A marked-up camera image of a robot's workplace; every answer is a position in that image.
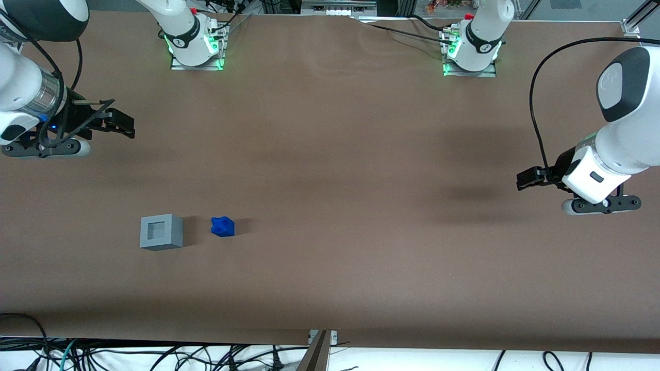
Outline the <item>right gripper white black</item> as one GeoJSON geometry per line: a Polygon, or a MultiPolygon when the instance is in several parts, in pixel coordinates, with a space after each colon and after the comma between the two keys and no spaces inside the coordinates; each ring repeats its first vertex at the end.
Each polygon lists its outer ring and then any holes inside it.
{"type": "MultiPolygon", "coordinates": [[[[87,101],[74,91],[66,91],[66,105],[54,115],[49,122],[48,129],[55,133],[60,127],[65,134],[71,134],[92,116],[96,110],[93,106],[101,106],[105,101],[87,101]]],[[[135,138],[134,118],[118,109],[107,109],[101,114],[103,125],[107,133],[119,133],[130,139],[135,138]]],[[[37,118],[21,112],[2,112],[1,144],[9,145],[18,140],[19,136],[29,132],[38,124],[44,124],[45,117],[37,118]]]]}

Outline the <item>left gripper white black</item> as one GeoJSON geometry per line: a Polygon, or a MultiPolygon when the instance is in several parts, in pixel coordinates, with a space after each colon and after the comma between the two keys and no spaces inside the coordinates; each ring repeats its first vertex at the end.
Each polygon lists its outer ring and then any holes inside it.
{"type": "MultiPolygon", "coordinates": [[[[633,172],[633,161],[615,146],[582,146],[563,176],[563,183],[590,204],[599,204],[615,188],[625,183],[633,172]]],[[[553,182],[548,167],[533,166],[517,174],[517,190],[543,186],[553,182]]]]}

